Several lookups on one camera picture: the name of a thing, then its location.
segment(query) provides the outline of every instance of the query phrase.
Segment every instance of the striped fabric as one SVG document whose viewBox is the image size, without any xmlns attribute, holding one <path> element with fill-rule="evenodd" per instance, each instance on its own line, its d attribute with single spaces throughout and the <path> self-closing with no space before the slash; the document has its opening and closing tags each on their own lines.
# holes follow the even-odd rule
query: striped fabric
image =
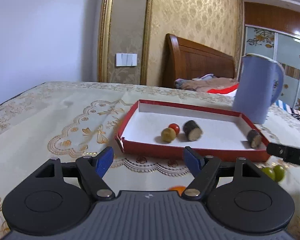
<svg viewBox="0 0 300 240">
<path fill-rule="evenodd" d="M 289 114 L 298 114 L 298 115 L 300 115 L 300 111 L 299 110 L 292 109 L 290 106 L 288 106 L 287 104 L 285 104 L 281 100 L 277 100 L 275 102 L 275 104 L 277 106 L 279 106 L 281 109 L 283 109 L 284 111 L 287 111 Z"/>
</svg>

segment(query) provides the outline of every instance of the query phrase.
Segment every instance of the table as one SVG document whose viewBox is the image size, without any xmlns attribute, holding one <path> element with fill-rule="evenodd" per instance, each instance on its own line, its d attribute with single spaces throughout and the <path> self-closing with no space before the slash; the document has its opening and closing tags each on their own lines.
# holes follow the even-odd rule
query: table
<svg viewBox="0 0 300 240">
<path fill-rule="evenodd" d="M 106 145 L 114 147 L 115 160 L 104 176 L 119 190 L 167 190 L 187 186 L 193 179 L 182 161 L 126 156 L 114 141 L 125 113 L 138 99 L 231 109 L 233 98 L 208 93 L 139 85 L 48 82 L 0 106 L 0 237 L 8 231 L 2 215 L 3 198 L 48 158 L 72 162 L 95 156 Z M 269 141 L 300 147 L 300 122 L 279 107 L 269 108 L 258 128 Z M 300 167 L 272 156 L 263 166 L 281 163 L 287 168 L 280 185 L 295 201 L 288 230 L 300 239 Z M 66 182 L 78 185 L 76 179 Z M 219 184 L 231 181 L 223 178 Z"/>
</svg>

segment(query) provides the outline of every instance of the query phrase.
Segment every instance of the wooden wall panel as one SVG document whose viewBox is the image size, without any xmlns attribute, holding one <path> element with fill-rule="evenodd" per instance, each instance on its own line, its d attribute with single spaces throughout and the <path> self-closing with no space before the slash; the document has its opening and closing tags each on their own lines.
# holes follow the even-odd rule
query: wooden wall panel
<svg viewBox="0 0 300 240">
<path fill-rule="evenodd" d="M 300 35 L 300 13 L 273 5 L 245 2 L 245 24 Z"/>
</svg>

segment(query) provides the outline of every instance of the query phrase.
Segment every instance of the red tomato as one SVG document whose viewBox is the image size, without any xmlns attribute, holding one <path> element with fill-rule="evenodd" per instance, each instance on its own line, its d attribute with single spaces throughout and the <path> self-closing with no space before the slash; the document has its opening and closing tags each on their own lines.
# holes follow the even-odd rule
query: red tomato
<svg viewBox="0 0 300 240">
<path fill-rule="evenodd" d="M 176 123 L 170 124 L 170 125 L 169 125 L 169 128 L 172 128 L 172 129 L 176 132 L 176 135 L 178 135 L 179 132 L 180 132 L 180 127 L 179 127 L 179 125 L 177 125 Z"/>
</svg>

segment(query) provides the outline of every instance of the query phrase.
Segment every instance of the orange tomato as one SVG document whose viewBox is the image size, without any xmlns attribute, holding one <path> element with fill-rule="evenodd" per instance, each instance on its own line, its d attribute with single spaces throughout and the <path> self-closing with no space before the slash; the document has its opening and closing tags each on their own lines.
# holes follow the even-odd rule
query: orange tomato
<svg viewBox="0 0 300 240">
<path fill-rule="evenodd" d="M 168 190 L 170 190 L 170 191 L 176 190 L 176 191 L 178 191 L 179 195 L 181 196 L 181 194 L 183 193 L 183 191 L 185 189 L 186 189 L 185 186 L 174 186 L 174 187 L 169 188 Z"/>
</svg>

